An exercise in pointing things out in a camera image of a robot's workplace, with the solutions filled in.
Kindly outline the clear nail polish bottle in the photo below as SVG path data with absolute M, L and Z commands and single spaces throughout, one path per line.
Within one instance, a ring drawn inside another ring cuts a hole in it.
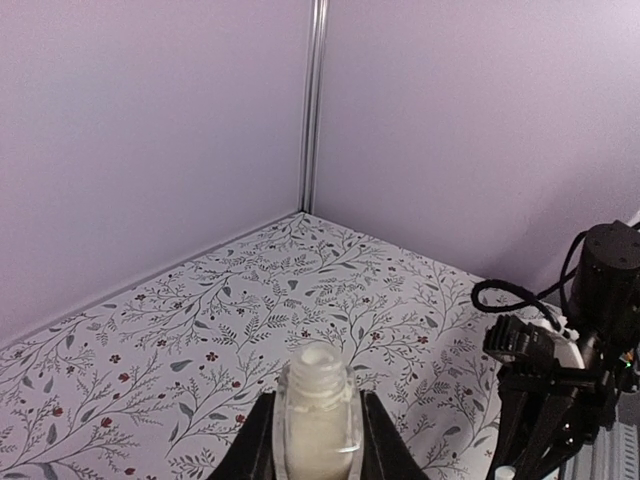
M 296 350 L 273 409 L 277 479 L 358 479 L 364 450 L 360 393 L 342 354 L 324 343 Z

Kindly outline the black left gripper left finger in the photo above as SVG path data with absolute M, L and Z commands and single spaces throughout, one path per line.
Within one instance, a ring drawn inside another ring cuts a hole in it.
M 272 480 L 276 478 L 272 427 L 275 394 L 263 393 L 254 403 L 236 438 L 208 480 Z

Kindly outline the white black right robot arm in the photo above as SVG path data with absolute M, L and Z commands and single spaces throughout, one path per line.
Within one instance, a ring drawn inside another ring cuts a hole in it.
M 611 429 L 639 386 L 639 228 L 620 221 L 581 232 L 562 268 L 554 314 L 542 294 L 502 280 L 472 290 L 494 313 L 484 353 L 498 361 L 501 413 L 487 476 L 544 479 Z

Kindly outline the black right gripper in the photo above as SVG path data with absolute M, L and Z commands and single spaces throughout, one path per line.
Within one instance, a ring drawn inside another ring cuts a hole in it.
M 541 374 L 503 367 L 498 380 L 502 405 L 487 480 L 495 479 L 499 467 L 515 463 L 516 479 L 543 479 L 615 422 L 615 382 L 609 372 L 557 368 Z

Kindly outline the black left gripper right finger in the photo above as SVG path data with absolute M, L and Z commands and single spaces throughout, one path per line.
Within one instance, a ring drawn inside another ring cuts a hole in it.
M 364 445 L 363 480 L 428 480 L 402 440 L 382 401 L 374 392 L 361 392 Z

